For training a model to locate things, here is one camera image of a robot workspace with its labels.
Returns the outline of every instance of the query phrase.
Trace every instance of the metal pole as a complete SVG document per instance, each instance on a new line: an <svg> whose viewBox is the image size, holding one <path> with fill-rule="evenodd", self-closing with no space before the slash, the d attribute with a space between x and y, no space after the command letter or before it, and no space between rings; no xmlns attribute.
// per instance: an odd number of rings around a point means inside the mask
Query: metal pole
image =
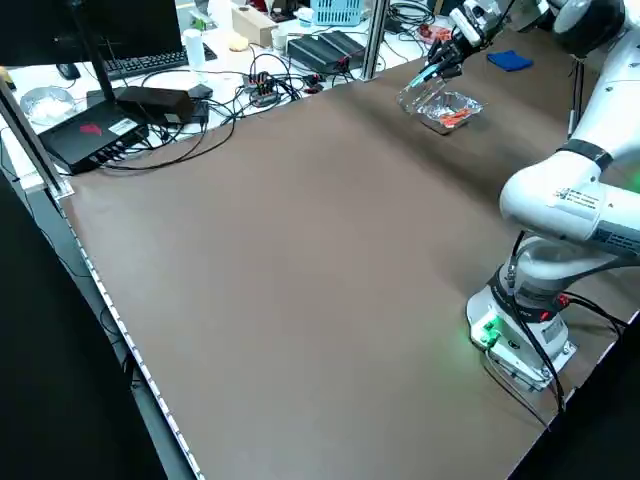
<svg viewBox="0 0 640 480"><path fill-rule="evenodd" d="M85 0L71 0L69 2L69 8L71 9L71 14L76 24L76 28L80 33L80 38L82 39L84 49L89 55L89 60L91 60L93 70L96 72L96 78L98 79L98 83L100 84L100 89L102 90L104 99L107 102L115 102L116 96L113 93L111 81L107 76L107 70L104 67L102 55L100 55L100 50L98 49L98 45L96 44L94 33L91 31L91 28L89 27L86 19L86 15L84 12L86 3L87 2Z"/></svg>
<svg viewBox="0 0 640 480"><path fill-rule="evenodd" d="M4 79L0 79L0 114L36 167L40 178L49 188L53 197L61 198L73 193L69 183L56 170L49 154L40 142L40 138L31 128Z"/></svg>
<svg viewBox="0 0 640 480"><path fill-rule="evenodd" d="M365 82L371 80L376 73L378 64L378 52L380 44L384 40L384 20L387 17L390 0L375 0L371 22L369 23L369 38L364 51L364 61L362 62L362 73L360 79Z"/></svg>

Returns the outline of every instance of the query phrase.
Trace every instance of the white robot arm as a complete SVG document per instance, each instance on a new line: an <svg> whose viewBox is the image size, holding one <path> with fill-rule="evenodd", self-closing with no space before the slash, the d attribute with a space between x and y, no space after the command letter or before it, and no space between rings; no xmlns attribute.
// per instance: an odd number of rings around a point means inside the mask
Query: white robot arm
<svg viewBox="0 0 640 480"><path fill-rule="evenodd" d="M504 186L503 216L533 236L467 304L473 343L537 390L549 384L551 372L534 343L555 371L576 350L560 313L562 292L595 272L640 265L640 195L600 182L612 163L640 159L640 116L629 108L640 98L635 3L569 0L560 9L554 35L567 53L583 58L602 48L607 60L569 141ZM526 31L548 11L545 0L466 0L451 12L452 39L429 52L429 75L460 75L464 60L502 28Z"/></svg>

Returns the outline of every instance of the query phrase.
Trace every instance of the computer mouse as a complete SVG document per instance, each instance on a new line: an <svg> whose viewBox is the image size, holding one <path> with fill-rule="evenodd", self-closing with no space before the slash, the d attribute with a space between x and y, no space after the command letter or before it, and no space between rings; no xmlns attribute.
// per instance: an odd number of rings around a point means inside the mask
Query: computer mouse
<svg viewBox="0 0 640 480"><path fill-rule="evenodd" d="M58 63L56 68L60 72L60 76L65 80L71 81L80 78L80 71L73 63Z"/></svg>

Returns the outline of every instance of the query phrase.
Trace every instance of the red logo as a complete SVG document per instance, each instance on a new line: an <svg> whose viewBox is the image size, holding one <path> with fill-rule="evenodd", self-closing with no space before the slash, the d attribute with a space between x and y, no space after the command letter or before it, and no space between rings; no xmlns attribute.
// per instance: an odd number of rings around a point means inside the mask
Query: red logo
<svg viewBox="0 0 640 480"><path fill-rule="evenodd" d="M95 123L86 123L84 125L80 125L80 131L82 133L91 133L94 135L102 136L102 129L97 126Z"/></svg>

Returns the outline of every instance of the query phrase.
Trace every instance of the table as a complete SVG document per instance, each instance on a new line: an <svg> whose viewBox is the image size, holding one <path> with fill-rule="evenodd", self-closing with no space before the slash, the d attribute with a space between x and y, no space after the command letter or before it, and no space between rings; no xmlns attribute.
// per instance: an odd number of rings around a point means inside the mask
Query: table
<svg viewBox="0 0 640 480"><path fill-rule="evenodd" d="M463 312L516 236L501 186L564 141L571 59L542 32L496 48L535 67L469 59L453 85L486 108L449 137L395 104L415 62L244 120L197 161L71 180L64 211L198 471L495 479L534 442ZM577 287L622 318L636 309L610 274ZM567 320L569 391L613 337L590 314ZM531 399L549 418L551 395Z"/></svg>
<svg viewBox="0 0 640 480"><path fill-rule="evenodd" d="M447 26L449 25L449 20L447 17L438 17L435 21L435 24ZM354 40L362 44L366 44L367 36L365 33L367 32L368 26L368 20L363 21L357 27L337 27L328 30L326 29L326 27L322 26L304 28L300 26L297 20L279 24L279 28L286 31L291 36L291 38L298 34L308 34L316 31L341 30L344 32L351 32L349 33L350 36ZM288 61L288 57L281 55L277 51L274 51L272 49L262 49L257 46L252 47L253 52L251 50L247 50L245 52L230 52L227 48L228 37L229 33L221 29L204 32L205 43L207 43L207 45L209 45L218 55L218 58L216 60L209 61L205 65L204 71L210 73L195 74L191 73L188 67L184 67L180 70L183 70L186 73L165 73L157 75L152 77L147 83L145 83L145 86L188 90L198 83L205 83L213 88L213 99L224 103L234 97L235 89L242 84L242 78L238 74L216 74L216 72L247 73L249 71L249 66L253 61L254 53L256 55L259 55L263 52L271 53L275 54L279 58L283 58L285 61ZM424 54L424 51L426 51L426 46L421 47L418 43L403 41L399 38L398 35L387 32L387 34L385 35L385 42L381 46L380 50L380 68L391 68L393 66L404 63L405 61L414 60L422 56ZM82 76L77 80L77 82L73 84L72 82L68 82L62 79L54 65L40 65L12 70L11 76L18 87L17 91L14 93L16 100L19 102L20 98L25 93L35 87L42 87L47 85L59 86L62 88L68 88L73 97L78 100L77 108L79 109L79 111L83 110L84 108L86 108L86 92L89 90L97 90L99 89L99 86L95 78L95 72L93 71L92 65L90 63L83 63L78 65ZM285 66L277 59L272 57L261 57L260 59L258 59L258 63L256 64L256 66L258 67L258 71L268 71L272 74L286 73ZM305 72L297 68L296 64L294 63L292 73L304 74ZM352 74L357 78L360 74L360 69L352 70ZM144 76L134 77L131 79L127 79L126 82L117 80L113 82L113 86L114 88L122 87L125 86L125 83L128 85L140 85L143 78ZM341 84L344 82L344 79L338 77L336 84ZM325 82L326 88L331 88L332 86L332 81ZM238 103L242 105L248 103L248 95L242 95L239 98ZM259 109L256 109L255 107L251 107L247 109L246 112L247 114L252 114L258 110ZM223 117L216 115L215 113L211 113L208 128L215 128L219 126L222 119ZM4 120L0 119L0 128L2 128L2 126L4 125L6 125L4 123ZM36 124L33 124L32 126L36 133L40 133L49 128ZM198 125L190 126L184 129L183 134L180 135L178 139L185 138L186 135L198 133L199 131L200 129ZM154 145L160 144L160 140L157 138L157 136L151 134L149 138ZM13 132L8 129L4 131L2 134L2 140L5 142L7 152L9 153L9 157L11 158L16 174L21 179L21 185L23 189L25 191L29 191L31 189L41 187L42 180L40 179L40 176L37 174L35 167L32 165L30 159L20 147L20 144L13 135Z"/></svg>

